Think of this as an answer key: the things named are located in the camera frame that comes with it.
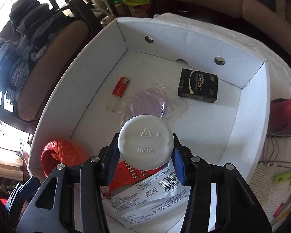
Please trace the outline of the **white plastic pill bottle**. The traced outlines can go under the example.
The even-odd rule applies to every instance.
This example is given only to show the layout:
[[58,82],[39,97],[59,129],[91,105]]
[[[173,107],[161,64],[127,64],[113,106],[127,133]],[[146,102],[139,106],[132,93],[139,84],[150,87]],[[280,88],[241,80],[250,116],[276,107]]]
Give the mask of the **white plastic pill bottle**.
[[139,115],[122,126],[118,148],[130,166],[154,170],[169,161],[174,148],[173,133],[159,117]]

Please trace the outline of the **white printed sachet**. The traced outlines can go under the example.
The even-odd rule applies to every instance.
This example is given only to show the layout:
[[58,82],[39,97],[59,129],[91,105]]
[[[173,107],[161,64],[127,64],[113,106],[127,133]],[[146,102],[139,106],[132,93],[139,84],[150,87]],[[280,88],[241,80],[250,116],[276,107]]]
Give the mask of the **white printed sachet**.
[[102,202],[109,216],[130,228],[183,205],[189,194],[190,187],[179,182],[173,163],[169,161],[156,174]]

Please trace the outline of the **red plastic grater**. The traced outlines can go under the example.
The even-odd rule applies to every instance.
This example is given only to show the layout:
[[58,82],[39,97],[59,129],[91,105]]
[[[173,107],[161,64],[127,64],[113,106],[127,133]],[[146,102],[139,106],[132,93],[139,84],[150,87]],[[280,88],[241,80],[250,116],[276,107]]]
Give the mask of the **red plastic grater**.
[[125,161],[118,163],[115,170],[115,175],[113,180],[109,184],[109,190],[103,194],[104,197],[110,197],[111,193],[121,186],[134,185],[147,177],[157,173],[157,170],[138,170],[130,166]]

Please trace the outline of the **striped white tablecloth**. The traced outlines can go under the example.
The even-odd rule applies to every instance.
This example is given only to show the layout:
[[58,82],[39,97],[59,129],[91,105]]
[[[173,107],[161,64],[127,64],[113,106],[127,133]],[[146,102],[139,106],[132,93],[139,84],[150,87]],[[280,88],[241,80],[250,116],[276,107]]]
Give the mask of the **striped white tablecloth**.
[[225,36],[262,55],[270,78],[270,115],[267,135],[250,187],[267,214],[274,232],[291,232],[291,65],[261,37],[171,13],[156,19],[197,26]]

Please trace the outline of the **red transparent lighter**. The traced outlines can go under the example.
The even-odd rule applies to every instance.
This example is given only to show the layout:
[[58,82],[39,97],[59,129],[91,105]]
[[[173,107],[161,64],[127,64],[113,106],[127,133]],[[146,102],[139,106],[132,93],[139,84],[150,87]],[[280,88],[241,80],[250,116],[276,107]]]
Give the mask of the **red transparent lighter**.
[[121,101],[121,98],[124,95],[129,82],[129,78],[123,76],[120,77],[107,102],[107,110],[114,112],[117,109],[117,106],[119,105],[119,102]]

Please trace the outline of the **dark red handbag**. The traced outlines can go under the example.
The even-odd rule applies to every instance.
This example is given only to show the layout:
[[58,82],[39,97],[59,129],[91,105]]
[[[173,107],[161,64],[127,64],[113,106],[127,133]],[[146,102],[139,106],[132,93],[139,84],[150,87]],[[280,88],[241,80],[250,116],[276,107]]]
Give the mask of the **dark red handbag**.
[[291,98],[271,102],[268,132],[291,135]]

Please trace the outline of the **black Carefree packet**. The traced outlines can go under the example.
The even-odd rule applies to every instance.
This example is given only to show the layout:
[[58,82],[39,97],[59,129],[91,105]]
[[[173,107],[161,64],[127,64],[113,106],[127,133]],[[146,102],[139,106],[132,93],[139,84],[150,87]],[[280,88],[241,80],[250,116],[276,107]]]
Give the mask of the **black Carefree packet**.
[[198,70],[181,70],[178,96],[215,103],[218,99],[218,76]]

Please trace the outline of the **purple sponge in plastic bag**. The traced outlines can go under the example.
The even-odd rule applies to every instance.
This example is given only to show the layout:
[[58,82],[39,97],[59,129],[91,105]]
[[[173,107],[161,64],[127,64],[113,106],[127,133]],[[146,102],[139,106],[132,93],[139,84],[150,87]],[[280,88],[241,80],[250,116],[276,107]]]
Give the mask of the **purple sponge in plastic bag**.
[[170,87],[153,77],[150,83],[122,100],[118,113],[120,125],[140,115],[169,120],[179,117],[188,109],[187,104]]

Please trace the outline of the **white cardboard box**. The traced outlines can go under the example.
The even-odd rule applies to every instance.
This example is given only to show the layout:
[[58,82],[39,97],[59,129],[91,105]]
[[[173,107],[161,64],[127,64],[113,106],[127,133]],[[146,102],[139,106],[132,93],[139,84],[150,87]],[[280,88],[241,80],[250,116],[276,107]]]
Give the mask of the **white cardboard box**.
[[269,108],[267,60],[216,27],[116,19],[47,102],[17,232],[271,232],[248,185]]

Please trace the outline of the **chair with folded clothes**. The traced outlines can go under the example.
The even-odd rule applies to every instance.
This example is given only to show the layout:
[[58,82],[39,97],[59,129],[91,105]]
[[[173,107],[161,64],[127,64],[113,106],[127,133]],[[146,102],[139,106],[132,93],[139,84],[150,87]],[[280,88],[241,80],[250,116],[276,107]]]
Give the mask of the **chair with folded clothes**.
[[0,121],[34,134],[55,86],[102,30],[92,0],[18,0],[0,35]]

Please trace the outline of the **brown sofa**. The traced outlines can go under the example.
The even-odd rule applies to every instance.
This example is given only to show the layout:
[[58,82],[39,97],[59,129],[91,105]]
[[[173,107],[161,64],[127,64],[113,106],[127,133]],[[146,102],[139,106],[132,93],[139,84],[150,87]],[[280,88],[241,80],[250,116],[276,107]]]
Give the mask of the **brown sofa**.
[[291,0],[157,0],[158,11],[185,14],[255,38],[291,63]]

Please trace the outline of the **green handled peeler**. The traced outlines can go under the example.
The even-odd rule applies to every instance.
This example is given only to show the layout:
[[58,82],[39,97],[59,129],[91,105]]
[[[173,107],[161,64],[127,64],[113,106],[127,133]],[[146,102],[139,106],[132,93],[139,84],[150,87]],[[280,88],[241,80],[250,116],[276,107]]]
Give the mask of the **green handled peeler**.
[[276,175],[273,179],[275,184],[291,179],[291,170]]

